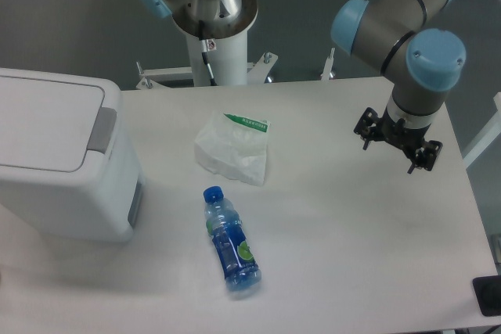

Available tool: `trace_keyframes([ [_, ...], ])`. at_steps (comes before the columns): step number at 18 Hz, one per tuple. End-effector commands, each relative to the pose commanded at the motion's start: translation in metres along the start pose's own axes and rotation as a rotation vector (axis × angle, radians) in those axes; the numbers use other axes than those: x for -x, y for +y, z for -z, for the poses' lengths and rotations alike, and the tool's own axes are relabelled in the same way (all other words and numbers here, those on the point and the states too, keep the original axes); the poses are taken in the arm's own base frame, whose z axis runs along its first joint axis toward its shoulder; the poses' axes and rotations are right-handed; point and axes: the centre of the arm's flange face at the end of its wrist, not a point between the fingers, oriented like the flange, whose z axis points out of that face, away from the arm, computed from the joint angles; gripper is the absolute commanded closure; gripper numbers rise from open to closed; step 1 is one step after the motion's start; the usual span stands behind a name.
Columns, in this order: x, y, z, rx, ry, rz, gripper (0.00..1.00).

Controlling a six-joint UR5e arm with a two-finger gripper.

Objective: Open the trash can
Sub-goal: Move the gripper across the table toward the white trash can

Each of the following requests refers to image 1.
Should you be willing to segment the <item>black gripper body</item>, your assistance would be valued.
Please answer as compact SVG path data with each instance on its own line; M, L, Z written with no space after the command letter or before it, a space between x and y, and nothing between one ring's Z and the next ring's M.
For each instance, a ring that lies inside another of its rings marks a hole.
M422 146L428 127L411 129L404 125L404 121L394 122L385 110L377 129L382 133L386 143L402 150L404 154L415 154Z

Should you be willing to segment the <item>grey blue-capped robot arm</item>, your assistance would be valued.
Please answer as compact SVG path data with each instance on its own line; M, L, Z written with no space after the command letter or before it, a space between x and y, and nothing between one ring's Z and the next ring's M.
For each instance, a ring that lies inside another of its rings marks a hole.
M140 0L156 17L172 18L186 36L197 86L251 82L247 32L257 0ZM442 144L426 140L435 114L460 79L466 49L453 33L427 21L452 0L349 0L335 16L331 38L393 85L383 114L367 109L355 126L365 143L403 151L412 169L431 171Z

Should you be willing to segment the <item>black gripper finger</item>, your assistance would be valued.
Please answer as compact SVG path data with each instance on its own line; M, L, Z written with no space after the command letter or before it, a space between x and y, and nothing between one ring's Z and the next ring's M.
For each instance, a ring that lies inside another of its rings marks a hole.
M419 148L408 151L406 156L411 161L411 165L407 173L411 174L415 169L432 171L442 147L443 144L439 141L423 140Z
M363 140L363 150L367 150L371 142L379 142L380 118L377 112L367 107L355 125L354 132Z

